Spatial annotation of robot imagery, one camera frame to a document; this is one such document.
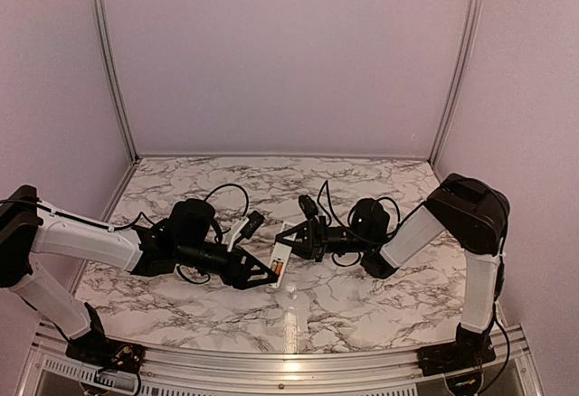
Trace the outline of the white remote control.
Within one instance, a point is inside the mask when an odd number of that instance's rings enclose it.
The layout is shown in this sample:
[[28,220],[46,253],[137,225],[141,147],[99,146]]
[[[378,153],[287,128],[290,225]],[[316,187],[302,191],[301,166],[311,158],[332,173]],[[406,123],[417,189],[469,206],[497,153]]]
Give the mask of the white remote control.
[[[291,226],[295,226],[295,224],[294,224],[294,223],[291,223],[291,222],[284,222],[284,223],[282,223],[280,232],[283,231],[283,230],[285,230],[285,229],[288,229],[288,228],[291,227]],[[281,244],[279,244],[279,243],[277,243],[277,242],[275,241],[274,247],[273,247],[273,250],[272,250],[272,253],[271,253],[271,258],[270,258],[269,266],[270,266],[270,268],[271,268],[272,262],[276,259],[276,260],[278,260],[278,261],[283,261],[283,262],[284,262],[284,267],[283,267],[282,273],[281,273],[279,276],[276,274],[276,275],[278,276],[278,277],[277,277],[277,280],[276,280],[275,282],[267,285],[268,288],[278,288],[278,287],[281,285],[281,281],[282,281],[283,275],[284,275],[284,273],[285,273],[285,271],[286,271],[286,268],[287,268],[288,263],[289,263],[289,260],[290,260],[290,254],[291,254],[291,253],[290,253],[290,248],[289,248],[288,246],[281,245]]]

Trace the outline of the white battery cover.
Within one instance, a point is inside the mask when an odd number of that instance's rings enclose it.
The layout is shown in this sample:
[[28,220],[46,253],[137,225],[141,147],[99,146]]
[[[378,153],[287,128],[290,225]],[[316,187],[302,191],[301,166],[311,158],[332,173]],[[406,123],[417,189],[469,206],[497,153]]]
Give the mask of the white battery cover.
[[306,333],[308,331],[308,308],[304,306],[296,307],[294,309],[294,314],[296,317],[298,331],[300,333]]

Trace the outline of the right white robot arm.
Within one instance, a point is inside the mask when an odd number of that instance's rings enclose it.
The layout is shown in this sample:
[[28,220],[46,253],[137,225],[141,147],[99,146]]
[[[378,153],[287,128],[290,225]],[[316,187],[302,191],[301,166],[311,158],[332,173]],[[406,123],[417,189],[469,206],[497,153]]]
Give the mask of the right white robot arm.
[[478,179],[448,175],[407,214],[389,214],[392,198],[358,200],[346,220],[335,213],[324,186],[317,200],[299,197],[304,219],[278,232],[269,267],[281,278],[291,257],[321,261],[327,255],[354,253],[364,272],[388,279],[435,241],[444,238],[463,253],[463,309],[448,358],[466,367],[479,357],[496,324],[496,304],[504,279],[510,203]]

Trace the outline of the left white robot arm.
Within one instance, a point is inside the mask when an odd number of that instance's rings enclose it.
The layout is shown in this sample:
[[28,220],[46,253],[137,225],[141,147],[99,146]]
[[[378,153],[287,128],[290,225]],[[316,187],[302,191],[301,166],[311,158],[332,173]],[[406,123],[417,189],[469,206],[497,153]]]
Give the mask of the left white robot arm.
[[23,185],[1,201],[1,286],[52,321],[95,364],[113,358],[114,344],[98,315],[74,298],[36,259],[54,254],[157,277],[185,266],[218,276],[244,290],[274,283],[278,275],[239,243],[261,226],[252,212],[225,238],[207,201],[187,199],[170,215],[144,227],[116,226],[60,210],[42,201],[35,187]]

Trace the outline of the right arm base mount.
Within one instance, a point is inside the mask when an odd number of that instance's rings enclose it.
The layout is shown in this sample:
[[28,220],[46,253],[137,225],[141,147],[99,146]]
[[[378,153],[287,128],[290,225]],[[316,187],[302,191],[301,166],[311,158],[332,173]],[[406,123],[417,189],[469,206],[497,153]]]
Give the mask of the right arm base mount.
[[480,349],[458,342],[428,345],[419,348],[417,356],[423,376],[479,367],[497,358],[489,342],[485,342]]

